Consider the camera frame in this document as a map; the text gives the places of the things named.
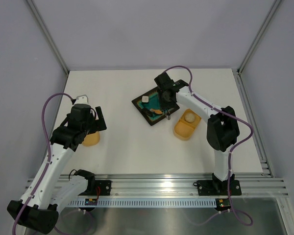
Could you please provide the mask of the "metal tongs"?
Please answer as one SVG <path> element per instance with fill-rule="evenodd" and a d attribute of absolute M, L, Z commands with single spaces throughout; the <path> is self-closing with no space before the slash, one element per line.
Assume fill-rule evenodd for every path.
<path fill-rule="evenodd" d="M 171 119 L 171 112 L 170 112 L 170 110 L 166 110 L 165 111 L 165 114 L 166 114 L 166 119 L 167 120 L 170 120 Z"/>

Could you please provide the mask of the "white rice ball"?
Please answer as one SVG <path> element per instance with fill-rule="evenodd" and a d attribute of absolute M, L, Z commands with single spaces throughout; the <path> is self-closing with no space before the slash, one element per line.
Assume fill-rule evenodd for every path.
<path fill-rule="evenodd" d="M 188 123 L 193 123 L 196 119 L 195 115 L 191 112 L 185 114 L 184 119 Z"/>

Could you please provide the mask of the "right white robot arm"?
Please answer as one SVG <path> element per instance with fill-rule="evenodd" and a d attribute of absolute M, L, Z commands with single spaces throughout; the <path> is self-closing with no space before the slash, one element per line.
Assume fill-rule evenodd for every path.
<path fill-rule="evenodd" d="M 212 186 L 216 193 L 224 194 L 230 188 L 229 151 L 240 134 L 237 120 L 234 119 L 234 109 L 230 106 L 214 106 L 207 99 L 190 91 L 189 85 L 183 80 L 174 82 L 170 78 L 155 78 L 154 81 L 160 91 L 160 101 L 184 105 L 206 122 L 206 139 L 215 154 L 214 176 L 217 179 Z"/>

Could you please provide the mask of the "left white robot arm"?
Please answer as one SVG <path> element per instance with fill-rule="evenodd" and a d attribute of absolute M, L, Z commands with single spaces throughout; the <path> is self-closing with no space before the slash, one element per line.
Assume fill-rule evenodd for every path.
<path fill-rule="evenodd" d="M 54 187 L 69 159 L 84 139 L 96 132 L 106 130 L 101 107 L 75 104 L 65 120 L 49 139 L 49 149 L 39 171 L 21 199 L 12 200 L 7 211 L 14 219 L 12 233 L 21 225 L 42 234 L 55 227 L 61 211 L 78 195 L 98 193 L 95 175 L 78 170 L 57 194 Z"/>

